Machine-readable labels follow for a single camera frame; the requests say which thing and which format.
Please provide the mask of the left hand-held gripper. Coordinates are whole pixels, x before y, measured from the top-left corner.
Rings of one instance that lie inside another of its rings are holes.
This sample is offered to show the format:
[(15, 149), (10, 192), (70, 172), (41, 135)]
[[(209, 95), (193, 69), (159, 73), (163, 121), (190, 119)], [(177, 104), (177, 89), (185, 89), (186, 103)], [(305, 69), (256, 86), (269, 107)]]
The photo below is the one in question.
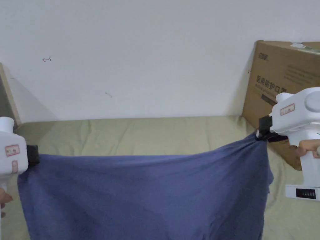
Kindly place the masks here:
[(12, 175), (22, 174), (40, 162), (38, 146), (27, 145), (25, 138), (13, 132), (14, 120), (0, 118), (0, 188), (7, 192)]

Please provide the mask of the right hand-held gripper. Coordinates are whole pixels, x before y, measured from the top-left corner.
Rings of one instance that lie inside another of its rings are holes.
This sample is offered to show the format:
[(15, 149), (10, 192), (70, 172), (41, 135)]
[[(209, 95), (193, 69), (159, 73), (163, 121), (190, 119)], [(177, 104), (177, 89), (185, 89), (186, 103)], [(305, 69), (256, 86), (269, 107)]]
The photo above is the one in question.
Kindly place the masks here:
[[(259, 119), (256, 141), (289, 141), (298, 146), (301, 141), (320, 137), (320, 88), (311, 87), (296, 94), (280, 93), (272, 112)], [(320, 200), (320, 160), (311, 152), (301, 157), (302, 185), (286, 185), (288, 198)]]

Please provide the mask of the person's right hand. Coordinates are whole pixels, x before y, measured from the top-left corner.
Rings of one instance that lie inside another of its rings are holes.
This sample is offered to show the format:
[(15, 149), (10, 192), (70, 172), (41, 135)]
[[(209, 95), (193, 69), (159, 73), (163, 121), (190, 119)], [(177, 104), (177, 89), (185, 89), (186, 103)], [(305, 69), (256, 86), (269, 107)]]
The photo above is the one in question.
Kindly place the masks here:
[(313, 154), (313, 157), (320, 158), (320, 139), (301, 141), (296, 151), (299, 157), (302, 157), (308, 152), (311, 152)]

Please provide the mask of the person's left hand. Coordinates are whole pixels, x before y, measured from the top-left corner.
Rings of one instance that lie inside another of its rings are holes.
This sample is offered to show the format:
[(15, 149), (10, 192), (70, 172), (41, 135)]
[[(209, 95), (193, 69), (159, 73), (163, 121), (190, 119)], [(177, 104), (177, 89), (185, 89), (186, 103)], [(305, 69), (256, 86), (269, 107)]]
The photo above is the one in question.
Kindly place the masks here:
[(2, 211), (5, 208), (5, 205), (13, 200), (13, 197), (8, 194), (3, 188), (0, 188), (0, 210), (1, 218), (3, 218), (6, 213)]

